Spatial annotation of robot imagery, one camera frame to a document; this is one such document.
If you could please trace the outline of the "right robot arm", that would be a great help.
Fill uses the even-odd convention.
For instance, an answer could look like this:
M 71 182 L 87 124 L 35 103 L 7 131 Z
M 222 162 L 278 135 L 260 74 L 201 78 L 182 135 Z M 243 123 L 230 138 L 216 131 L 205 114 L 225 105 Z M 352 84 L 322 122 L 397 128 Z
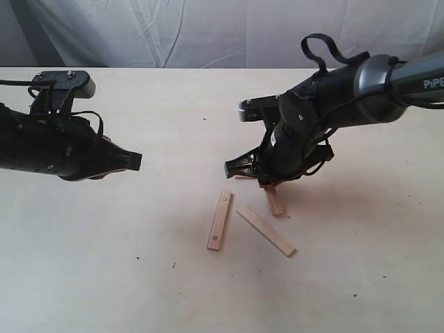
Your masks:
M 225 175 L 260 187 L 311 176 L 334 157 L 329 138 L 338 129 L 391 123 L 411 106 L 443 108 L 442 52 L 411 61 L 365 56 L 317 71 L 280 95 L 239 104 L 241 121 L 261 121 L 266 132 L 258 147 L 225 162 Z

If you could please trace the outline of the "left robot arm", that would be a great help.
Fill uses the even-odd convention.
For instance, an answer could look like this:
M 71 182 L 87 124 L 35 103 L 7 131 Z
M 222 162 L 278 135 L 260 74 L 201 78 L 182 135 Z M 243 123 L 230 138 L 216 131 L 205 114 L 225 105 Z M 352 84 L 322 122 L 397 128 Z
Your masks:
M 94 130 L 82 112 L 24 114 L 1 105 L 1 168 L 76 182 L 138 171 L 142 154 L 128 151 Z

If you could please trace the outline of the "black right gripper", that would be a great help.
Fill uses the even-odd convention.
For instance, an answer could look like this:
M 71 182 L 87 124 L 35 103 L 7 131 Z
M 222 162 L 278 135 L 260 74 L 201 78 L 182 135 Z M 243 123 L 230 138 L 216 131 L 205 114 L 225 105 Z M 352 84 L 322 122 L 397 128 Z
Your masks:
M 308 174 L 310 168 L 334 157 L 329 144 L 308 144 L 303 153 L 304 139 L 304 135 L 295 133 L 279 121 L 266 132 L 259 147 L 225 162 L 225 176 L 227 179 L 235 176 L 254 178 L 260 188 L 275 189 L 281 182 L 296 180 Z

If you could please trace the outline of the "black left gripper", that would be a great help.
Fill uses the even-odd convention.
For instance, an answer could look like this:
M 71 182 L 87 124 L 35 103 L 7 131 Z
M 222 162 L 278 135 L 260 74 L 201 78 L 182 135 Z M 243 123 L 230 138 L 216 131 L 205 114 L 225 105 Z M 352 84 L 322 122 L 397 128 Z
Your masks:
M 10 111 L 10 169 L 67 181 L 101 180 L 111 171 L 139 171 L 143 155 L 103 137 L 79 112 L 72 115 Z

